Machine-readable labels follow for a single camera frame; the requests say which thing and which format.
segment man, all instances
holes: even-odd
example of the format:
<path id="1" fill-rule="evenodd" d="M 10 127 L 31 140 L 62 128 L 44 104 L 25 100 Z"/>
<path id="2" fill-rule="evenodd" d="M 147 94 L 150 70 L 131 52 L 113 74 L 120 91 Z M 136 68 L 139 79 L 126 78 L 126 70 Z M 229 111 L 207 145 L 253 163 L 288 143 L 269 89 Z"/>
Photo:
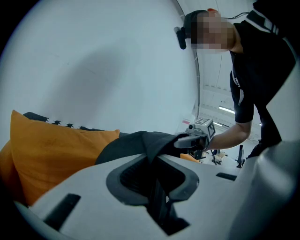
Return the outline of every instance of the man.
<path id="1" fill-rule="evenodd" d="M 216 135 L 209 149 L 226 149 L 245 141 L 251 132 L 254 105 L 260 115 L 261 140 L 248 156 L 258 156 L 264 149 L 281 141 L 266 105 L 280 89 L 294 64 L 295 57 L 283 40 L 285 32 L 278 28 L 254 4 L 246 20 L 231 24 L 218 11 L 194 11 L 185 17 L 185 38 L 192 47 L 230 51 L 233 68 L 230 87 L 235 110 L 235 125 Z"/>

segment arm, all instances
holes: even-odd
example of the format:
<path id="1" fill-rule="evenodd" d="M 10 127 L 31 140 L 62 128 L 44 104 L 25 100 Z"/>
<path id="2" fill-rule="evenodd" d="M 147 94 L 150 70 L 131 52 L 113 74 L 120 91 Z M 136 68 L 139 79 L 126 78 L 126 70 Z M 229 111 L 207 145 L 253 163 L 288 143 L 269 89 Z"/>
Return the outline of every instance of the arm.
<path id="1" fill-rule="evenodd" d="M 207 150 L 232 148 L 241 144 L 249 137 L 251 125 L 252 121 L 246 123 L 236 122 L 226 132 L 214 136 Z"/>

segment ceiling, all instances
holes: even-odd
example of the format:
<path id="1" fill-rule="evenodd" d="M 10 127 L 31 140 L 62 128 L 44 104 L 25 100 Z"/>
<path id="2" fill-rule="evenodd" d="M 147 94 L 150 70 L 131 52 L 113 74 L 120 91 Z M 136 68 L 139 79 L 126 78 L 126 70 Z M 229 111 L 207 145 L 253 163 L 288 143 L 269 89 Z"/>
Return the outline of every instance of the ceiling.
<path id="1" fill-rule="evenodd" d="M 184 14 L 195 10 L 213 8 L 222 16 L 233 17 L 241 12 L 252 10 L 255 0 L 178 0 Z M 245 19 L 242 16 L 231 23 L 240 23 Z M 213 118 L 226 130 L 235 124 L 234 114 L 220 110 L 223 106 L 234 110 L 230 91 L 229 74 L 232 69 L 232 61 L 229 52 L 204 52 L 197 50 L 200 70 L 200 116 Z M 261 126 L 257 109 L 255 108 L 251 135 L 251 141 L 260 139 Z"/>

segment ceiling light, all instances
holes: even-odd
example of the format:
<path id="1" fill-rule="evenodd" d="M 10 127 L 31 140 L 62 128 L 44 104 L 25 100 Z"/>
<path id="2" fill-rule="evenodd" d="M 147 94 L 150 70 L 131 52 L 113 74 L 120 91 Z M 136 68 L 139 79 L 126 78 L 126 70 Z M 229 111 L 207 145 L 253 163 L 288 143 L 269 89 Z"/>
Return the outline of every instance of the ceiling light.
<path id="1" fill-rule="evenodd" d="M 235 114 L 233 110 L 219 106 L 219 109 Z"/>
<path id="2" fill-rule="evenodd" d="M 216 123 L 216 122 L 214 122 L 214 124 L 216 124 L 216 125 L 218 125 L 218 126 L 220 126 L 220 127 L 222 127 L 223 125 L 221 125 L 221 124 L 219 124 L 219 123 Z"/>

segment white wall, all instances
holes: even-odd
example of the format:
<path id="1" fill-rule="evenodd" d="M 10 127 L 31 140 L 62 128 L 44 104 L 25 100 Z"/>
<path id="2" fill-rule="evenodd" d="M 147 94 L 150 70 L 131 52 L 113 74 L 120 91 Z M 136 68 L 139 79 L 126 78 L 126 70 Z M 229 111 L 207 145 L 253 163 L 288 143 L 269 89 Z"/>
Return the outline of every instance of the white wall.
<path id="1" fill-rule="evenodd" d="M 216 134 L 221 134 L 224 131 L 221 129 L 216 128 Z M 246 140 L 244 141 L 241 145 L 243 145 L 244 148 L 244 158 L 247 158 L 248 155 L 251 153 L 252 149 L 258 144 L 254 143 L 252 141 Z M 224 151 L 225 153 L 228 154 L 228 157 L 233 158 L 233 159 L 237 159 L 239 156 L 239 151 L 240 151 L 240 146 L 235 146 L 233 148 L 228 148 L 228 149 L 222 149 L 222 151 Z"/>
<path id="2" fill-rule="evenodd" d="M 170 0 L 41 1 L 0 62 L 0 148 L 10 114 L 88 128 L 175 133 L 197 97 L 183 24 Z"/>

